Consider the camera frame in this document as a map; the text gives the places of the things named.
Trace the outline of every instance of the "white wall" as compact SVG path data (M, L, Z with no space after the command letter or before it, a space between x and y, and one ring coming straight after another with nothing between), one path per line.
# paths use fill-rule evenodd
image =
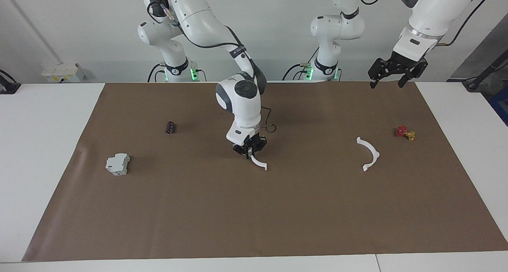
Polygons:
M80 64L89 82L143 82L158 50L142 43L137 26L150 18L142 0L15 0L43 40L63 62ZM246 44L268 79L278 80L289 66L306 62L317 47L310 22L317 15L338 14L332 0L208 0L224 24ZM445 81L508 12L507 0L488 0L471 19L457 42L427 56L430 67L422 81ZM0 0L0 67L20 82L42 82L40 64L53 61L15 8ZM362 6L366 31L359 40L342 42L343 80L368 80L367 70L378 57L388 58L411 10L400 0L381 0ZM462 23L459 18L445 41ZM228 53L203 50L183 37L187 55L207 72L209 80L222 80L237 71Z

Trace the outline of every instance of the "white plastic block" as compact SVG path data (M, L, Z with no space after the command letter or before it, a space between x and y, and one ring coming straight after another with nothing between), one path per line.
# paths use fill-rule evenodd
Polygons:
M114 176L127 175L127 164L131 157L125 153L118 153L114 157L109 158L106 162L106 169Z

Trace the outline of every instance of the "brown sheet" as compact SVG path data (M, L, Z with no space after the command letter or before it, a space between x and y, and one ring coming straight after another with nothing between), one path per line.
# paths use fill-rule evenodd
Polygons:
M232 151L214 87L107 84L23 261L508 250L414 84L269 84L267 172Z

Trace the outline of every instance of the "green light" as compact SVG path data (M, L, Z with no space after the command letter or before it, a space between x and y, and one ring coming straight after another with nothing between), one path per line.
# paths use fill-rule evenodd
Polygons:
M309 68L309 70L307 71L308 75L305 77L307 80L312 80L312 74L314 73L314 69L313 68Z
M196 73L196 70L190 69L190 75L192 75L192 80L198 79L198 74Z

